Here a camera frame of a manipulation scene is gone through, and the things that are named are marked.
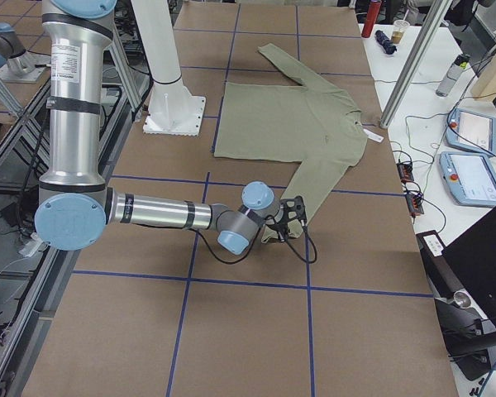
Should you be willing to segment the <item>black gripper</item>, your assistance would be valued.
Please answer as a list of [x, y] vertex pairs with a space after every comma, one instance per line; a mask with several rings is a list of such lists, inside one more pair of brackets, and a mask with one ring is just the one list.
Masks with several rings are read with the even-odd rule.
[[282, 215], [277, 222], [279, 230], [278, 239], [286, 242], [289, 239], [290, 224], [298, 221], [302, 228], [306, 227], [306, 209], [303, 197], [298, 195], [294, 198], [282, 198], [279, 201]]

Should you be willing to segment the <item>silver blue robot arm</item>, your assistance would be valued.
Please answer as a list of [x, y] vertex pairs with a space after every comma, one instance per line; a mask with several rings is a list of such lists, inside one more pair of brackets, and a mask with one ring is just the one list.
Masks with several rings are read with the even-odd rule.
[[49, 65], [49, 55], [29, 52], [13, 27], [0, 22], [0, 78], [3, 81], [35, 83]]
[[264, 183], [249, 183], [232, 210], [119, 193], [98, 170], [103, 54], [114, 38], [113, 1], [45, 1], [42, 21], [52, 40], [50, 161], [39, 182], [36, 231], [43, 242], [76, 251], [92, 245], [112, 222], [154, 228], [214, 230], [230, 253], [241, 254], [261, 228], [286, 242], [305, 227], [300, 197], [279, 199]]

